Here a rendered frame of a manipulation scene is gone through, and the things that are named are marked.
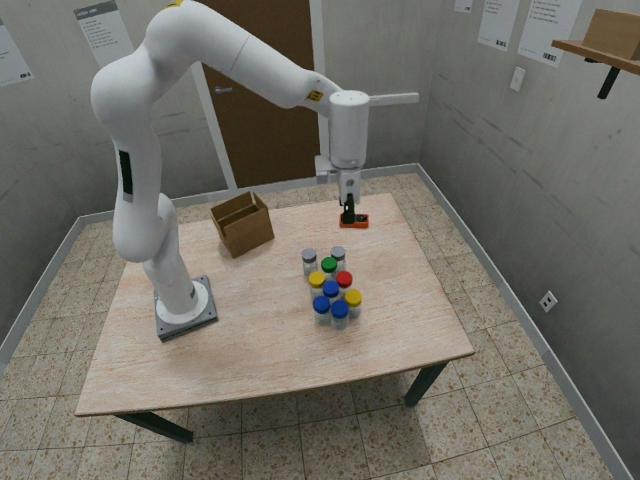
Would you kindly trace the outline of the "red bottle cap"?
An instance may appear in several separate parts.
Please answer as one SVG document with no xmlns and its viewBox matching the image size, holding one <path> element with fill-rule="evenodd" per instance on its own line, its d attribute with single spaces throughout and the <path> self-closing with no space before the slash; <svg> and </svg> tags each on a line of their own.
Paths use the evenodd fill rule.
<svg viewBox="0 0 640 480">
<path fill-rule="evenodd" d="M 337 276 L 336 276 L 336 282 L 339 285 L 340 300 L 344 300 L 345 301 L 345 293 L 348 290 L 352 289 L 352 275 L 351 275 L 351 273 L 349 273 L 347 271 L 339 272 L 337 274 Z"/>
</svg>

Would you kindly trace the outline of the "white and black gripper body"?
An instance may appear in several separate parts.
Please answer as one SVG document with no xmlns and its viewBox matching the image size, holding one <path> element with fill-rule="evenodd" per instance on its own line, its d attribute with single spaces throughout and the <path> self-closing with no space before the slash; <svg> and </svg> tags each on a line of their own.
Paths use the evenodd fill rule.
<svg viewBox="0 0 640 480">
<path fill-rule="evenodd" d="M 348 197 L 347 197 L 348 193 L 353 193 L 353 199 L 355 203 L 360 204 L 360 200 L 361 200 L 360 169 L 363 167 L 363 165 L 360 167 L 337 170 L 338 188 L 339 188 L 341 203 L 343 205 L 345 204 L 344 202 L 348 200 Z"/>
</svg>

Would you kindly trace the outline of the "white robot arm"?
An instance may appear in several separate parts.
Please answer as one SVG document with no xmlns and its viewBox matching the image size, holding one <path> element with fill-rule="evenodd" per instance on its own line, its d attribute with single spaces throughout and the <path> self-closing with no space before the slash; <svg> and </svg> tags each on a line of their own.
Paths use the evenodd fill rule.
<svg viewBox="0 0 640 480">
<path fill-rule="evenodd" d="M 154 102 L 197 61 L 283 108 L 293 108 L 304 98 L 300 106 L 330 120 L 331 156 L 315 156 L 317 184 L 328 183 L 330 170 L 362 166 L 367 151 L 370 98 L 366 93 L 343 90 L 323 75 L 299 67 L 199 2 L 180 0 L 161 10 L 133 54 L 97 73 L 91 101 L 116 151 L 114 247 L 125 260 L 142 263 L 159 295 L 157 313 L 171 325 L 198 318 L 209 296 L 202 284 L 191 280 L 179 252 L 176 210 L 160 193 L 161 143 L 150 114 Z"/>
</svg>

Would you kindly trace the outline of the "brown cardboard box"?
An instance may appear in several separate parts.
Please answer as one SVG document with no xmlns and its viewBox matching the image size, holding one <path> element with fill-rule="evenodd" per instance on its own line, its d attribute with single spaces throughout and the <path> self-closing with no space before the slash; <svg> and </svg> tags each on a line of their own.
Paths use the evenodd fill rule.
<svg viewBox="0 0 640 480">
<path fill-rule="evenodd" d="M 218 204 L 211 216 L 233 259 L 275 238 L 267 205 L 254 191 L 253 195 L 256 204 L 247 191 Z"/>
</svg>

